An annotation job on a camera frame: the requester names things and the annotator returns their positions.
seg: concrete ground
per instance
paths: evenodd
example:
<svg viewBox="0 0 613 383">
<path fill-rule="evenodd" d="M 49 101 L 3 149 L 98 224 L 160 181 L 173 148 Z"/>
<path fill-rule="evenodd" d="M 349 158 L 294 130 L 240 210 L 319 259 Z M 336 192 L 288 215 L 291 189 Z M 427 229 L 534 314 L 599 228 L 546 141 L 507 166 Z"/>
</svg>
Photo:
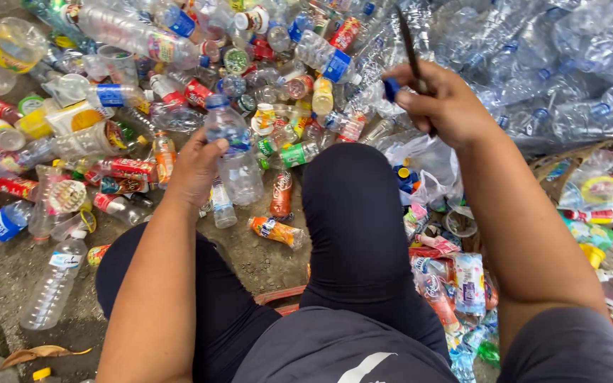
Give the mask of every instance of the concrete ground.
<svg viewBox="0 0 613 383">
<path fill-rule="evenodd" d="M 13 0 L 0 0 L 0 18 L 4 16 L 15 16 L 39 24 Z M 16 88 L 1 99 L 17 104 L 18 100 L 32 91 L 44 94 L 38 84 L 27 76 L 21 76 Z M 236 207 L 238 224 L 235 226 L 219 230 L 215 227 L 211 216 L 201 219 L 198 224 L 198 230 L 202 234 L 225 245 L 238 277 L 253 294 L 307 282 L 310 244 L 307 243 L 302 249 L 292 251 L 286 245 L 260 238 L 247 228 L 247 220 L 251 216 L 268 214 L 273 177 L 272 171 L 264 175 L 267 192 L 259 203 L 247 208 Z M 295 182 L 292 208 L 296 218 L 291 224 L 306 230 L 300 193 L 299 182 Z M 159 200 L 158 196 L 156 192 L 153 199 Z M 96 216 L 98 229 L 86 239 L 90 248 L 111 243 L 128 229 L 122 222 L 112 220 L 102 212 L 96 213 Z M 63 318 L 56 327 L 48 331 L 24 331 L 18 326 L 21 310 L 27 304 L 55 245 L 54 242 L 35 245 L 30 235 L 23 232 L 0 247 L 0 363 L 2 357 L 8 356 L 13 351 L 45 344 L 60 345 L 72 351 L 82 351 L 87 348 L 93 350 L 80 356 L 46 358 L 22 363 L 17 369 L 1 372 L 0 383 L 32 382 L 32 372 L 47 366 L 51 367 L 54 375 L 61 377 L 64 383 L 78 383 L 95 376 L 107 321 L 96 301 L 95 269 L 91 266 L 82 266 L 67 301 Z M 496 370 L 478 360 L 475 364 L 477 380 L 480 383 L 495 381 L 498 374 Z"/>
</svg>

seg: hand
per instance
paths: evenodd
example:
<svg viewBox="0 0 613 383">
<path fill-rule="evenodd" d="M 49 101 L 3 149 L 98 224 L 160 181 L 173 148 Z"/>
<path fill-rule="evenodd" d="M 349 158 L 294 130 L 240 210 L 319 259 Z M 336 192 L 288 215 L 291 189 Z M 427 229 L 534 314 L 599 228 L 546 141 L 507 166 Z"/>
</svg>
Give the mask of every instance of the hand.
<svg viewBox="0 0 613 383">
<path fill-rule="evenodd" d="M 207 143 L 204 129 L 198 130 L 176 157 L 165 198 L 174 198 L 198 209 L 205 205 L 212 179 L 217 176 L 217 158 L 227 149 L 228 141 L 220 138 Z"/>
<path fill-rule="evenodd" d="M 502 132 L 459 75 L 421 59 L 418 67 L 431 95 L 399 91 L 395 101 L 408 112 L 420 131 L 429 133 L 430 126 L 436 127 L 441 140 L 455 149 L 494 131 Z M 418 91 L 409 64 L 383 74 L 383 78 L 387 77 L 396 78 L 402 87 L 408 85 Z"/>
</svg>

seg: dry leaf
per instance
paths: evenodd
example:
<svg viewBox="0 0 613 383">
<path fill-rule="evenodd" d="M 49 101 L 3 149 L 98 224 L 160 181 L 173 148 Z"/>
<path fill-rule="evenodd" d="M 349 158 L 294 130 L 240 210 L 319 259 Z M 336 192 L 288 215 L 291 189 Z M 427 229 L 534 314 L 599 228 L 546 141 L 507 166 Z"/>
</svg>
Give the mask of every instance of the dry leaf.
<svg viewBox="0 0 613 383">
<path fill-rule="evenodd" d="M 0 371 L 7 369 L 18 363 L 32 361 L 33 359 L 43 356 L 66 356 L 66 355 L 81 355 L 86 354 L 91 349 L 82 351 L 81 353 L 73 353 L 70 350 L 64 349 L 59 345 L 40 345 L 39 347 L 31 348 L 30 350 L 18 350 L 9 355 L 8 358 L 0 366 Z"/>
</svg>

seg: black pants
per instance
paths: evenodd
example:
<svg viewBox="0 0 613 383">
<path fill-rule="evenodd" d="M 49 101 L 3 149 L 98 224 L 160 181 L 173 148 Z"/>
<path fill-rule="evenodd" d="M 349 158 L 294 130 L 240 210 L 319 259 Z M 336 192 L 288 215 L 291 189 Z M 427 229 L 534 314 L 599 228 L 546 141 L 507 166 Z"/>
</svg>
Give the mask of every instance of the black pants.
<svg viewBox="0 0 613 383">
<path fill-rule="evenodd" d="M 398 188 L 385 157 L 363 144 L 331 146 L 309 165 L 302 204 L 313 250 L 300 306 L 361 313 L 448 361 L 437 314 L 413 287 Z M 122 234 L 98 268 L 96 291 L 107 318 L 144 229 L 143 224 Z M 257 338 L 280 316 L 257 305 L 212 243 L 196 235 L 193 381 L 230 382 Z"/>
</svg>

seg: left hand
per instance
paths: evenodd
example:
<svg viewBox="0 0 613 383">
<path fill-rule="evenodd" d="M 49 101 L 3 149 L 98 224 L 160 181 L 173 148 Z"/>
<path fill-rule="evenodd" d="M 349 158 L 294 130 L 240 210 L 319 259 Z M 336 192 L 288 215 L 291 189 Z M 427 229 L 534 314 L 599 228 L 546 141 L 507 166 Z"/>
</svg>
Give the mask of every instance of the left hand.
<svg viewBox="0 0 613 383">
<path fill-rule="evenodd" d="M 207 143 L 204 129 L 199 129 L 176 157 L 165 198 L 174 198 L 200 209 L 207 203 L 212 179 L 217 176 L 217 158 L 227 149 L 228 141 L 221 138 Z"/>
</svg>

